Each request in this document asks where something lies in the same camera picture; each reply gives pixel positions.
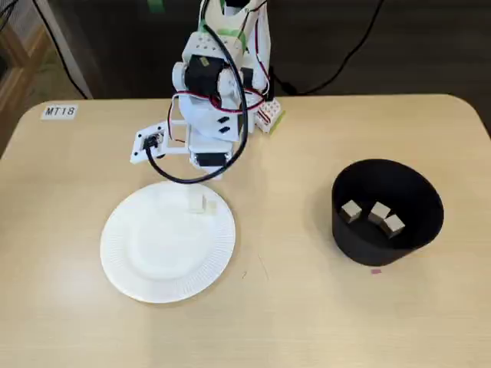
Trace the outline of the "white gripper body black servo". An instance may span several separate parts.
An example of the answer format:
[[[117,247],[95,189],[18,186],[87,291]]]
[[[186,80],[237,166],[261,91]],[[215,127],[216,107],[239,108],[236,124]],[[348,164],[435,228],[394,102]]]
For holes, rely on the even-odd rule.
[[[189,128],[186,135],[189,161],[202,171],[199,178],[208,176],[223,167],[233,155],[233,143],[202,135],[196,128]]]

